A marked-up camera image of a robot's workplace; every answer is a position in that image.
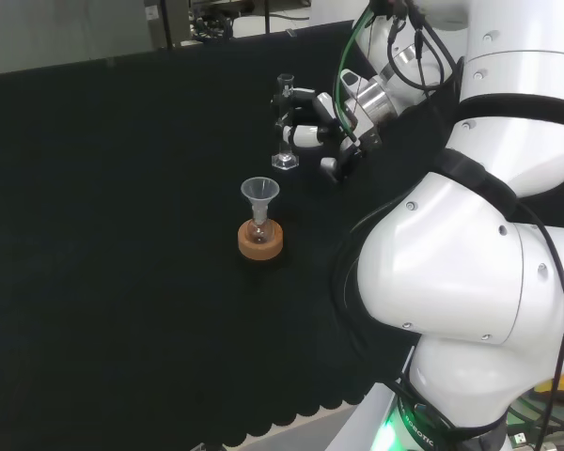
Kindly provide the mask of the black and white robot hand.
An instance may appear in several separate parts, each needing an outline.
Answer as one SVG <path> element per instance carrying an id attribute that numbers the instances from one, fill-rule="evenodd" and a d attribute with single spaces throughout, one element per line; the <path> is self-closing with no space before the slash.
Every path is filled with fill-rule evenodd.
<path id="1" fill-rule="evenodd" d="M 335 154 L 323 157 L 320 168 L 335 183 L 341 183 L 362 159 L 381 146 L 378 126 L 382 115 L 366 103 L 369 90 L 383 93 L 378 80 L 344 70 L 340 82 L 349 98 L 336 107 L 330 94 L 297 87 L 293 75 L 282 73 L 277 77 L 277 92 L 271 100 L 278 143 L 278 151 L 271 157 L 273 168 L 289 171 L 299 166 L 300 150 L 330 146 Z"/>

